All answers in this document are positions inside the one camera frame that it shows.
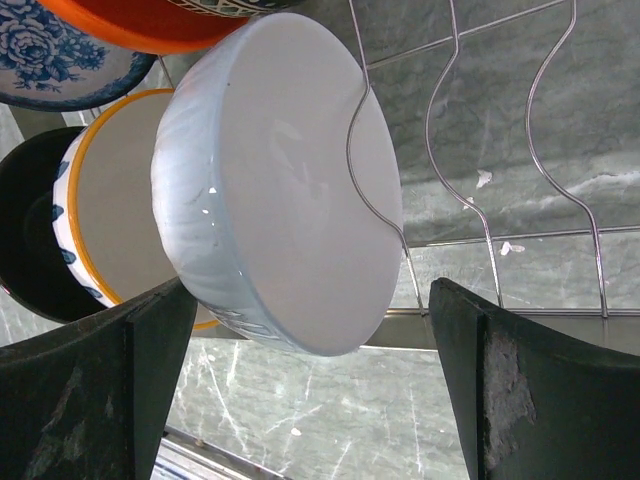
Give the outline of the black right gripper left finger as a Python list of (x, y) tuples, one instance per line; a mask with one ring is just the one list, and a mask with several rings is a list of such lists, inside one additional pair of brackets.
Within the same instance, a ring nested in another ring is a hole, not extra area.
[(196, 310), (172, 279), (2, 347), (2, 478), (150, 478)]

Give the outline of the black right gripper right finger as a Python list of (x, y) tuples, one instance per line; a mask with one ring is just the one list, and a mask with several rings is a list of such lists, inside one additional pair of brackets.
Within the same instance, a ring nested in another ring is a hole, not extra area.
[(472, 479), (636, 479), (639, 358), (439, 278), (435, 342)]

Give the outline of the black bowl beige flower exterior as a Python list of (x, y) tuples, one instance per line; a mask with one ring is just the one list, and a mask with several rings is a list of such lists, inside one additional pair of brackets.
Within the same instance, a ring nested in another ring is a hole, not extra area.
[(53, 183), (81, 131), (43, 132), (1, 160), (1, 288), (31, 312), (63, 324), (105, 309), (67, 268), (52, 227)]

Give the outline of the white bowl orange rim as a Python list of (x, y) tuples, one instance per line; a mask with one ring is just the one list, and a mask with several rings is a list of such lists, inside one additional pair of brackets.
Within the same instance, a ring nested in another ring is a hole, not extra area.
[(156, 132), (171, 97), (117, 101), (72, 141), (53, 184), (54, 234), (79, 285), (106, 308), (175, 277), (152, 211)]

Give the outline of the plain white bowl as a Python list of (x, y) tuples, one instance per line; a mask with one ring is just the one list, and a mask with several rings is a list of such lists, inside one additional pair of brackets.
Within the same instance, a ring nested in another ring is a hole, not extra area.
[(160, 121), (152, 202), (187, 290), (264, 345), (338, 356), (389, 307), (403, 219), (391, 136), (327, 28), (277, 13), (226, 37)]

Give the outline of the blue floral bowl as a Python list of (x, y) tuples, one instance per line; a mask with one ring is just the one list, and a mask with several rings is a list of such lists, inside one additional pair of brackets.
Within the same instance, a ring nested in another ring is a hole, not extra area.
[(38, 1), (1, 3), (1, 102), (88, 110), (128, 94), (156, 61), (84, 33)]

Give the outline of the orange plastic bowl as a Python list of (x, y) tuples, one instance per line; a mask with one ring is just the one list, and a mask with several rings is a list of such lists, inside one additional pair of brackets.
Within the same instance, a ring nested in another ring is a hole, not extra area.
[(210, 48), (244, 26), (246, 18), (205, 16), (166, 0), (42, 0), (81, 31), (149, 54), (182, 54)]

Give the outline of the beige interior dark bowl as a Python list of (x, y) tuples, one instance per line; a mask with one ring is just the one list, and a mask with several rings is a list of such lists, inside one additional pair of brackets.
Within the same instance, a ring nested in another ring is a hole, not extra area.
[(302, 3), (302, 0), (170, 0), (192, 13), (221, 17), (267, 15)]

